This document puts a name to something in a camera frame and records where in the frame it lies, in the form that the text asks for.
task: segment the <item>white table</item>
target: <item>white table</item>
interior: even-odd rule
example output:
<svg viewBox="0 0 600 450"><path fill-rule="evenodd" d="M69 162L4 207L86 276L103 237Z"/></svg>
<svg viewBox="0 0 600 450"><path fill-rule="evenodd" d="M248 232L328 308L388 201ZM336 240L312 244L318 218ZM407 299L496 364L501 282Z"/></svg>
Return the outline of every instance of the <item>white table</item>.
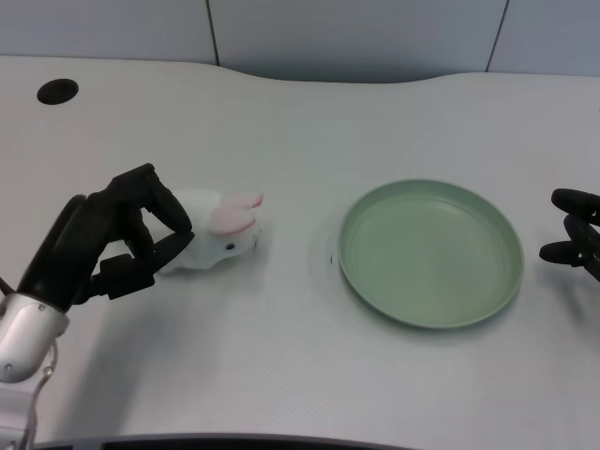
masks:
<svg viewBox="0 0 600 450"><path fill-rule="evenodd" d="M78 82L79 95L38 103L55 78ZM600 283L537 252L566 236L554 188L600 191L599 108L593 78L352 85L0 58L0 274L10 283L71 195L146 161L170 188L266 193L253 255L70 311L38 439L230 431L427 450L597 449ZM344 210L414 177L473 189L517 228L525 278L495 319L418 331L342 283Z"/></svg>

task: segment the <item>white plush rabbit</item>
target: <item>white plush rabbit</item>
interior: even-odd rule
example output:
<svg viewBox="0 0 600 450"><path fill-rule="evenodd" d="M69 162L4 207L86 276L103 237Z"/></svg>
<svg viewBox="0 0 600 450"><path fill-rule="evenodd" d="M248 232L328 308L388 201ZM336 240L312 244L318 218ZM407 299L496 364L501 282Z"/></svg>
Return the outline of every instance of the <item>white plush rabbit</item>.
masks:
<svg viewBox="0 0 600 450"><path fill-rule="evenodd" d="M161 274L180 267L208 269L256 245L260 228L255 209L263 203L261 192L185 189L175 190L173 195L186 210L195 237Z"/></svg>

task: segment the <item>bunny ear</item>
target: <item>bunny ear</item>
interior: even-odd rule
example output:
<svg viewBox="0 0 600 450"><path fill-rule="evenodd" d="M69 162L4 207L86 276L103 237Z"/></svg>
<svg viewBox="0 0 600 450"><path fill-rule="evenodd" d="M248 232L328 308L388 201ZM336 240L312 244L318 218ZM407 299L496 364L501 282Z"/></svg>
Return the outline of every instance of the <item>bunny ear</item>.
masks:
<svg viewBox="0 0 600 450"><path fill-rule="evenodd" d="M263 193L259 190L232 192L223 197L221 204L232 208L258 208L263 204Z"/></svg>
<svg viewBox="0 0 600 450"><path fill-rule="evenodd" d="M208 221L208 231L219 236L229 236L241 233L255 223L254 212L221 206L213 211Z"/></svg>

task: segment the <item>robotic hand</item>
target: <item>robotic hand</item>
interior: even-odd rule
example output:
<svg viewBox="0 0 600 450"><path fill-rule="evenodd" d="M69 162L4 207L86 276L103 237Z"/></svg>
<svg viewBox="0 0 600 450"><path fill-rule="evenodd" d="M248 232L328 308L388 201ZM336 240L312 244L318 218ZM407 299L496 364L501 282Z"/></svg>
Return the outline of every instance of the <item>robotic hand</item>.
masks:
<svg viewBox="0 0 600 450"><path fill-rule="evenodd" d="M143 224L146 208L173 234L154 243ZM16 291L0 278L0 450L26 450L36 431L35 406L57 361L55 340L67 312L90 297L114 299L154 285L154 274L193 239L179 201L151 164L115 177L106 189L73 197L52 225ZM131 255L100 262L110 242Z"/></svg>
<svg viewBox="0 0 600 450"><path fill-rule="evenodd" d="M556 189L552 203L567 213L564 218L570 241L547 244L540 258L549 263L583 266L600 281L600 234L592 225L600 226L600 197L573 189Z"/></svg>

